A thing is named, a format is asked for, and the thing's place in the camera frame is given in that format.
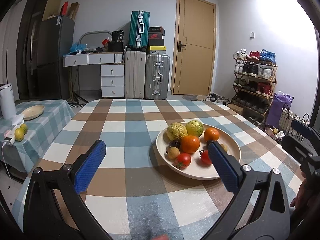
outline checkered tablecloth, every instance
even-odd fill
[[[15,141],[13,146],[4,146],[4,159],[9,165],[21,172],[30,172],[39,157],[49,148],[52,141],[75,115],[65,100],[31,101],[16,106],[17,114],[28,107],[44,105],[44,112],[37,118],[25,121],[28,133],[20,142]],[[11,129],[11,120],[0,118],[0,138]]]
[[[159,157],[156,136],[172,122],[190,120],[215,126],[239,144],[241,164],[256,171],[279,168],[291,201],[301,184],[296,163],[275,141],[227,106],[202,101],[102,99],[88,103],[56,137],[35,165],[45,171],[73,163],[96,139],[107,145],[104,160],[80,196],[114,239],[200,239],[222,214],[233,194],[219,179],[200,181],[173,171]],[[26,179],[12,212],[22,228],[29,184]],[[58,202],[61,195],[56,193]],[[240,224],[248,219],[254,192]],[[60,204],[65,220],[74,222]]]

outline white cable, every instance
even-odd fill
[[[5,166],[5,168],[7,169],[7,172],[8,172],[10,181],[11,181],[10,173],[9,173],[9,171],[8,171],[7,164],[5,163],[5,161],[4,161],[4,156],[3,156],[3,147],[4,147],[6,144],[7,144],[7,142],[3,142],[3,143],[2,143],[1,153],[2,153],[2,158],[3,158],[4,166]]]

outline white desk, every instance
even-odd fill
[[[124,64],[122,52],[101,52],[72,55],[63,58],[64,67],[100,64],[101,93],[103,97],[124,96]],[[69,77],[70,97],[73,98],[72,80]]]

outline white bowl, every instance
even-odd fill
[[[43,105],[36,105],[31,106],[25,110],[22,111],[22,114],[24,114],[23,120],[31,120],[43,113],[44,106]]]
[[[213,127],[207,124],[204,124],[204,130],[206,130],[209,127]],[[225,144],[228,147],[228,154],[232,155],[236,158],[236,160],[239,162],[241,159],[241,151],[240,147],[237,144],[237,142],[227,133],[224,131],[216,128],[219,130],[220,137],[218,140],[218,143],[220,144]],[[200,179],[200,180],[210,180],[210,179],[217,179],[219,178],[219,175],[214,168],[213,165],[207,166],[205,165],[201,159],[200,159],[200,153],[198,152],[199,150],[207,149],[206,148],[206,142],[204,141],[203,134],[200,136],[200,147],[199,149],[194,153],[191,154],[191,163],[190,165],[185,168],[184,170],[179,170],[176,167],[172,165],[173,161],[169,160],[167,158],[167,147],[169,146],[170,140],[167,137],[166,134],[167,128],[163,129],[157,136],[156,139],[156,146],[158,149],[158,152],[160,156],[164,159],[164,161],[167,163],[167,165],[173,169],[175,172],[186,176],[188,178],[192,179]]]

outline human hand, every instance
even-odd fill
[[[152,238],[151,240],[169,240],[169,237],[167,235],[161,235],[161,236]]]

